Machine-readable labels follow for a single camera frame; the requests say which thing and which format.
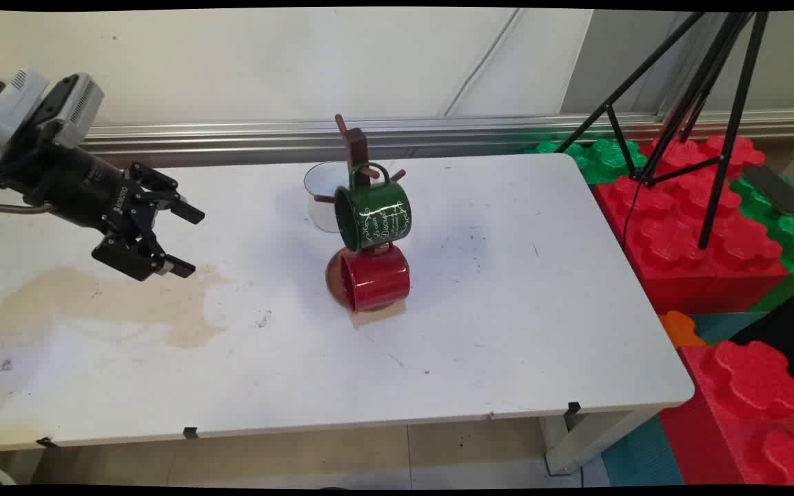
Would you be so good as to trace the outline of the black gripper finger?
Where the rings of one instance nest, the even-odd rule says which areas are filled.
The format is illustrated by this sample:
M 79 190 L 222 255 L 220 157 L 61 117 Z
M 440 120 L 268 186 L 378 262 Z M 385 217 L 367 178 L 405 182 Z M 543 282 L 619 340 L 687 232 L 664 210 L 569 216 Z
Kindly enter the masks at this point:
M 179 182 L 154 167 L 142 163 L 130 164 L 128 185 L 132 188 L 128 194 L 132 203 L 173 211 L 176 216 L 192 224 L 199 224 L 205 219 L 204 211 L 193 207 L 179 194 Z
M 172 273 L 188 278 L 196 272 L 196 266 L 167 254 L 156 239 L 134 239 L 114 232 L 104 236 L 92 250 L 92 257 L 139 282 L 152 274 Z

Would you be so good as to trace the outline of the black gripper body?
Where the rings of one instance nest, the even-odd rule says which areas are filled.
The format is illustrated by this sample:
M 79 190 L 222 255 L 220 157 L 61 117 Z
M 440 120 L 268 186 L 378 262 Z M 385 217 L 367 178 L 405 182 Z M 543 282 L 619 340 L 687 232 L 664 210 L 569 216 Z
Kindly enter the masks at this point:
M 111 217 L 122 216 L 139 192 L 122 169 L 81 148 L 52 143 L 7 154 L 0 188 L 17 191 L 30 206 L 50 204 L 53 216 L 102 234 L 112 232 Z

